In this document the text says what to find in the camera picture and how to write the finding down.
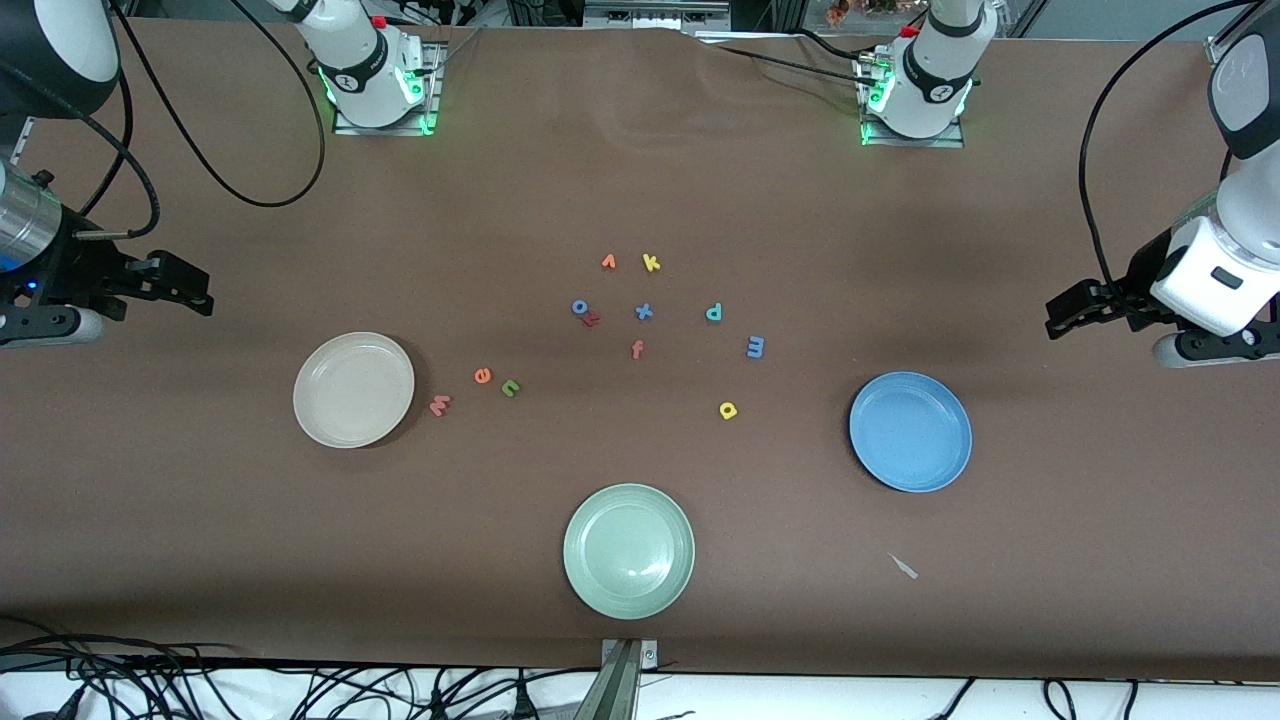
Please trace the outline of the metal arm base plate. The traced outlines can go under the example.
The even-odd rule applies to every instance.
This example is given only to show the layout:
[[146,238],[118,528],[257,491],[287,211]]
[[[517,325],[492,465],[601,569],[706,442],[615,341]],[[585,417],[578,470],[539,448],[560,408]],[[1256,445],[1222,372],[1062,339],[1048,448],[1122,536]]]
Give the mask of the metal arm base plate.
[[870,49],[864,49],[851,60],[854,76],[858,79],[870,79],[869,85],[861,85],[858,90],[859,123],[861,145],[864,146],[893,146],[914,149],[964,149],[965,140],[959,113],[964,110],[964,101],[957,105],[956,114],[950,124],[937,136],[929,138],[913,138],[892,131],[884,120],[874,113],[882,105],[888,92],[895,88],[896,76],[893,72],[893,59],[891,45],[881,44]]
[[346,68],[321,64],[326,97],[335,109],[334,132],[434,135],[448,59],[447,44],[387,28],[362,61]]

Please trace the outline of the beige brown plate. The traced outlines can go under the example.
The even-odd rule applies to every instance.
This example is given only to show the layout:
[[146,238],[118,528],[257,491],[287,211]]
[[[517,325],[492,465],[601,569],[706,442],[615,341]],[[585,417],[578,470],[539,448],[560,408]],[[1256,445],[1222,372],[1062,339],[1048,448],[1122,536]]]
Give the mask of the beige brown plate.
[[302,432],[330,448],[362,448],[390,434],[415,395],[415,369],[388,336],[352,332],[329,340],[303,363],[292,405]]

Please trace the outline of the brown table cover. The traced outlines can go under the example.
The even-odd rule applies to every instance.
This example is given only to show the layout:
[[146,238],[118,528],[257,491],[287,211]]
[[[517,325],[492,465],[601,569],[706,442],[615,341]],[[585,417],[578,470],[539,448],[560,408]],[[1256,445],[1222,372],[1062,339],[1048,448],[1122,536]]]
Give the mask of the brown table cover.
[[[1160,329],[1121,322],[1044,336],[1097,272],[1076,151],[1129,53],[993,44],[965,147],[934,150],[864,146],[845,83],[672,31],[485,29],[435,135],[333,137],[266,210],[212,183],[124,49],[163,205],[124,249],[201,266],[216,309],[0,350],[0,612],[270,659],[591,666],[646,635],[681,673],[1280,679],[1280,363],[1164,369]],[[352,332],[404,348],[413,402],[330,448],[292,393]],[[850,447],[891,372],[970,419],[941,491]],[[575,509],[622,483],[696,541],[636,621],[562,564]]]

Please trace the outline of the green plate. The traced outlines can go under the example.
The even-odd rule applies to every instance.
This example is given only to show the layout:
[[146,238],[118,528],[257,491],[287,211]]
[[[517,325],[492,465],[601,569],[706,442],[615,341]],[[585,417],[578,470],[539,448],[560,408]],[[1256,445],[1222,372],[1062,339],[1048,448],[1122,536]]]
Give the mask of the green plate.
[[622,483],[573,511],[562,564],[575,594],[605,618],[636,621],[664,612],[685,592],[696,562],[692,525],[666,492]]

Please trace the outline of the blue plate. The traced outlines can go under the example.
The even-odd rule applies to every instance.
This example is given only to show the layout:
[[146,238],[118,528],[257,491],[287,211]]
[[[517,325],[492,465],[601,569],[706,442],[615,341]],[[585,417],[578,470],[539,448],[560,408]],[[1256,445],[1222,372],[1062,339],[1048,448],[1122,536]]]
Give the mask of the blue plate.
[[891,372],[868,380],[847,415],[850,447],[882,486],[927,495],[968,468],[973,429],[957,396],[937,379]]

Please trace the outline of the grey metal frame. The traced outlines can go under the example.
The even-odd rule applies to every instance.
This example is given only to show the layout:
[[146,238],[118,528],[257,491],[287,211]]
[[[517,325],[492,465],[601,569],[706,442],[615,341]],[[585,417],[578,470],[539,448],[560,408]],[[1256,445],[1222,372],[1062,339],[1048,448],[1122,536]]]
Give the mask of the grey metal frame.
[[582,27],[730,32],[730,0],[584,0]]

